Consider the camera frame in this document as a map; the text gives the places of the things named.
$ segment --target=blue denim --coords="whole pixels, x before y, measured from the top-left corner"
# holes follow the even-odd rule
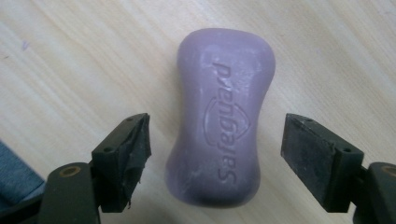
[[[0,141],[0,211],[44,192],[45,182]]]

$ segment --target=wooden surface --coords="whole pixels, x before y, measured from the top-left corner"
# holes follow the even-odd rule
[[[235,209],[186,205],[163,181],[181,115],[176,56],[206,27],[260,35],[276,75],[259,120],[259,192]],[[132,208],[103,223],[351,223],[327,214],[280,157],[287,112],[396,162],[396,4],[389,0],[0,1],[0,138],[41,176],[151,115],[152,157]]]

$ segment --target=wood grain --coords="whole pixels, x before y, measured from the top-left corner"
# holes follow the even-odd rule
[[[176,140],[177,47],[206,27],[248,31],[276,54],[258,147],[261,188],[248,204],[208,209],[174,199],[163,181]],[[0,2],[0,139],[41,176],[91,151],[124,118],[151,115],[153,155],[132,208],[103,223],[351,223],[327,214],[280,157],[286,113],[322,123],[396,163],[394,1]]]

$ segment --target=soap bar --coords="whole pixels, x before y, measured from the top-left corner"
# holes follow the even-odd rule
[[[275,64],[270,46],[242,31],[203,29],[182,41],[177,66],[184,111],[165,172],[178,199],[235,207],[255,195],[257,120]]]

